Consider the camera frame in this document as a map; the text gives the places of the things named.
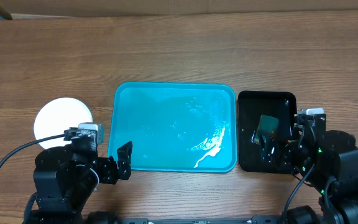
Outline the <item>green yellow sponge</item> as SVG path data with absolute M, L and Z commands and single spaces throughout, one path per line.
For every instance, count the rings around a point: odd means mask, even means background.
M 275 134 L 278 129 L 279 119 L 273 116 L 261 115 L 258 127 L 252 137 L 254 144 L 260 144 L 260 133 Z

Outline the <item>white plate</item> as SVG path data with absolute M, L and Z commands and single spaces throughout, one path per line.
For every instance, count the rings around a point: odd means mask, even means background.
M 34 121 L 36 140 L 56 136 L 80 123 L 93 122 L 90 109 L 75 98 L 57 98 L 47 103 Z

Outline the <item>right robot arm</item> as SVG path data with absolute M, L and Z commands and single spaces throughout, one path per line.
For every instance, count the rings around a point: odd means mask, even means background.
M 290 139 L 264 130 L 257 137 L 264 161 L 289 164 L 302 176 L 292 195 L 304 182 L 320 194 L 322 216 L 309 206 L 290 208 L 290 196 L 280 223 L 358 223 L 358 147 L 353 135 L 303 128 Z

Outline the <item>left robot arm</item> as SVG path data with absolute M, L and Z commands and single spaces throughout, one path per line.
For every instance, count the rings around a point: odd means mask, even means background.
M 131 176 L 132 142 L 117 150 L 117 159 L 99 157 L 97 146 L 77 139 L 46 149 L 35 158 L 36 192 L 25 208 L 24 223 L 122 222 L 111 212 L 91 212 L 87 218 L 81 214 L 99 184 L 114 185 Z

